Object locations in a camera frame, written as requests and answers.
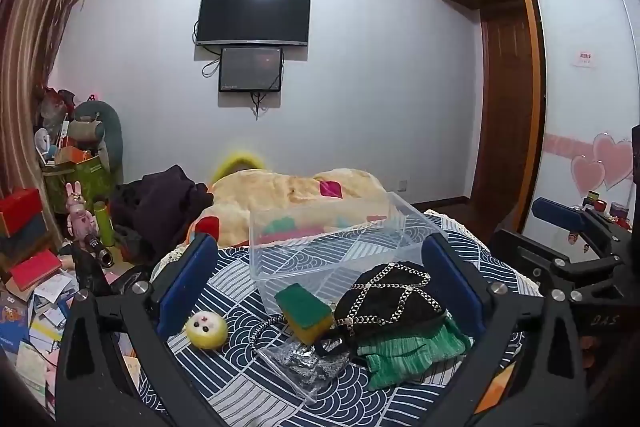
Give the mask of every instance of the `television screen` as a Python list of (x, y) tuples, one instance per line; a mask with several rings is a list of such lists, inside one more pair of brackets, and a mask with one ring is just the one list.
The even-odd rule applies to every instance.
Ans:
[(196, 44), (306, 46), (311, 0), (202, 0)]
[(220, 91), (279, 91), (282, 85), (282, 48), (222, 47)]

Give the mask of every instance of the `baseboard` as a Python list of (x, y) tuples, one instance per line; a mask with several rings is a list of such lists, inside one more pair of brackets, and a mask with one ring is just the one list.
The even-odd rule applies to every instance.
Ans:
[(470, 201), (466, 196), (457, 196), (455, 198), (447, 198), (446, 200), (434, 200), (425, 201), (424, 203), (414, 203), (414, 207), (421, 212), (425, 210), (435, 210), (436, 208), (442, 208), (443, 206), (450, 206), (452, 204), (465, 204)]

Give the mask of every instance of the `striped curtain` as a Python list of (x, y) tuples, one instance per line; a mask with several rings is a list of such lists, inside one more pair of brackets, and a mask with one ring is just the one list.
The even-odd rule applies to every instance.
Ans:
[(73, 2), (0, 0), (0, 197), (36, 187), (57, 244), (62, 236), (47, 201), (33, 132)]

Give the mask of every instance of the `wooden door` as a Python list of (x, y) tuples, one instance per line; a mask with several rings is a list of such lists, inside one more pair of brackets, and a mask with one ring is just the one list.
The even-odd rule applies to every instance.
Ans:
[(531, 42), (524, 4), (481, 10), (484, 90), (478, 164), (471, 200), (501, 222), (523, 184), (533, 113)]

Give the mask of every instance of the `green bottle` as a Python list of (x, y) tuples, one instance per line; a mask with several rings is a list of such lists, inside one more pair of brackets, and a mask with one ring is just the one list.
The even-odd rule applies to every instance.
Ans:
[(94, 204), (95, 220), (98, 222), (100, 228), (100, 241), (105, 247), (112, 247), (115, 245), (113, 240), (113, 227), (111, 226), (111, 218), (109, 217), (109, 211), (106, 205), (102, 201), (97, 201)]

